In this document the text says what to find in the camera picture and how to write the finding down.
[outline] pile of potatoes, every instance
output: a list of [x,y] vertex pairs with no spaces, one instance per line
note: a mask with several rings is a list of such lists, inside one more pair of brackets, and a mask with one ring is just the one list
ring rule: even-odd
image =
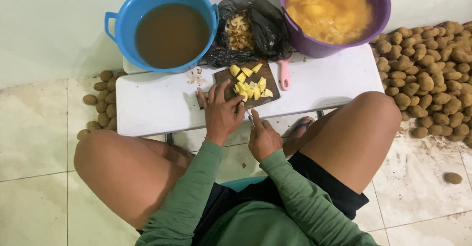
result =
[[385,93],[415,138],[443,135],[472,148],[472,21],[399,28],[370,42]]
[[99,91],[98,95],[84,96],[83,101],[85,104],[95,106],[98,112],[98,121],[87,122],[87,129],[81,130],[77,134],[78,140],[83,140],[91,132],[100,129],[117,131],[117,97],[115,82],[123,75],[127,75],[127,73],[117,72],[113,75],[112,71],[103,71],[100,74],[102,81],[93,85],[93,89]]

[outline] pink vegetable peeler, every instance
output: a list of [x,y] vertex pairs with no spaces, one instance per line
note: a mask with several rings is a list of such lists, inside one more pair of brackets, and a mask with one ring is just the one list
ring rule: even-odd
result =
[[288,63],[292,59],[292,55],[286,60],[277,61],[280,64],[280,85],[283,91],[287,91],[290,88],[290,75],[288,74]]

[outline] wooden cutting board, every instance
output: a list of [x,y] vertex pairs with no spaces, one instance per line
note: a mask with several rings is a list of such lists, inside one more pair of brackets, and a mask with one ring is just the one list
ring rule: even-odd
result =
[[[247,102],[245,102],[245,108],[246,109],[257,107],[257,106],[260,106],[262,104],[266,104],[266,103],[269,103],[271,101],[274,101],[274,100],[277,100],[277,99],[280,98],[280,92],[279,92],[279,89],[277,87],[277,83],[275,83],[274,75],[272,74],[272,71],[270,70],[270,67],[268,66],[267,60],[260,60],[258,62],[249,62],[249,63],[246,63],[246,64],[243,64],[243,65],[239,66],[239,68],[246,67],[248,69],[252,69],[254,66],[256,66],[259,63],[262,63],[263,66],[259,69],[257,74],[252,74],[250,77],[246,77],[245,82],[248,83],[248,84],[251,81],[257,83],[257,82],[259,82],[261,77],[264,77],[267,81],[266,88],[268,88],[270,91],[272,91],[272,94],[274,95],[274,97],[272,97],[272,98],[271,97],[268,97],[268,98],[260,97],[257,100],[248,98]],[[215,80],[216,80],[217,84],[221,84],[222,82],[224,82],[227,79],[231,80],[231,83],[225,89],[225,100],[229,101],[230,99],[236,97],[236,94],[234,93],[233,88],[234,88],[235,84],[237,83],[237,79],[236,79],[236,77],[231,75],[231,73],[229,72],[229,68],[226,69],[226,70],[219,71],[219,72],[215,73],[214,75],[215,75]]]

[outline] hand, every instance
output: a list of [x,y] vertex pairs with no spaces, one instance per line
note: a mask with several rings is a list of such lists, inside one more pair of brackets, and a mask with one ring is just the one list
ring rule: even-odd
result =
[[[204,96],[201,88],[198,88],[198,95],[204,101],[205,122],[207,135],[205,141],[212,141],[217,145],[224,146],[226,138],[243,122],[244,118],[244,96],[237,96],[230,101],[225,101],[225,88],[230,80],[222,84],[212,86],[208,91],[208,100]],[[237,115],[233,113],[233,107],[238,105]]]
[[256,160],[261,163],[275,151],[282,149],[282,137],[270,125],[267,120],[261,121],[259,113],[251,110],[254,126],[251,126],[251,139],[249,150]]

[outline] purple bucket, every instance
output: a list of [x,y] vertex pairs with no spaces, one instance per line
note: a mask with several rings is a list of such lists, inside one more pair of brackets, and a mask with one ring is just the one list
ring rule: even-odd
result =
[[314,58],[327,57],[343,49],[360,46],[370,42],[384,30],[390,18],[391,4],[390,0],[367,1],[372,5],[372,22],[359,39],[359,42],[349,45],[332,45],[307,36],[287,14],[285,10],[285,0],[280,0],[280,3],[282,4],[282,12],[290,35],[290,42],[300,53]]

